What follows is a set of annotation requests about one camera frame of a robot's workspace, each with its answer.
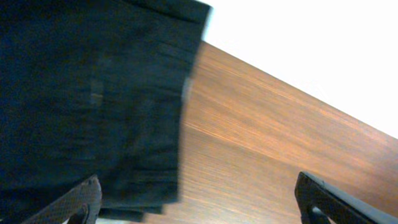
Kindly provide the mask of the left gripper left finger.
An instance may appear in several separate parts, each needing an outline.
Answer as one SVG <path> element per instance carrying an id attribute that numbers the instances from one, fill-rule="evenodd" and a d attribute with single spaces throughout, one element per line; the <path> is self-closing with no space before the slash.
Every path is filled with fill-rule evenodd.
<path id="1" fill-rule="evenodd" d="M 101 208 L 101 199 L 99 179 L 97 175 L 92 175 L 21 223 L 95 224 Z"/>

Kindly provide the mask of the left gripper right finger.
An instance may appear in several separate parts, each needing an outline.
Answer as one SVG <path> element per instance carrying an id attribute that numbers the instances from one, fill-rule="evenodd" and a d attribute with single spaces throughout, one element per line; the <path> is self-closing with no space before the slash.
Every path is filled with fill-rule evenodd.
<path id="1" fill-rule="evenodd" d="M 326 183 L 300 172 L 295 198 L 304 224 L 361 223 L 397 224 L 397 218 Z"/>

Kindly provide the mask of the black shorts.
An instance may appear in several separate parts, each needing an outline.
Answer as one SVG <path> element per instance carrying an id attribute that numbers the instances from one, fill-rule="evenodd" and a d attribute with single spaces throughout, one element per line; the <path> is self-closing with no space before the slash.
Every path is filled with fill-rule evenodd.
<path id="1" fill-rule="evenodd" d="M 179 198 L 181 116 L 211 7 L 200 1 L 1 2 L 1 220 L 92 175 L 99 216 Z"/>

